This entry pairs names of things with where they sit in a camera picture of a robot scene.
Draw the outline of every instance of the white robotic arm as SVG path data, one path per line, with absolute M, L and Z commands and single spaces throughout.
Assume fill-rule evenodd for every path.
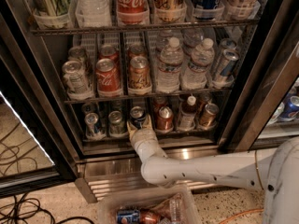
M 131 144 L 142 161 L 141 174 L 147 182 L 167 188 L 178 180 L 188 179 L 264 189 L 263 224 L 299 223 L 299 137 L 279 148 L 175 160 L 160 148 L 150 126 L 129 130 Z

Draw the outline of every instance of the bottle cap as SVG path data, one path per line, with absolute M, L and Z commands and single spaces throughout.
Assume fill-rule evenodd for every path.
M 168 44 L 172 48 L 177 48 L 179 46 L 179 40 L 176 37 L 171 37 Z
M 211 47 L 213 47 L 213 40 L 210 38 L 206 38 L 203 40 L 203 47 L 204 49 L 210 49 Z
M 196 98 L 194 96 L 189 96 L 187 100 L 188 105 L 195 105 L 196 103 Z

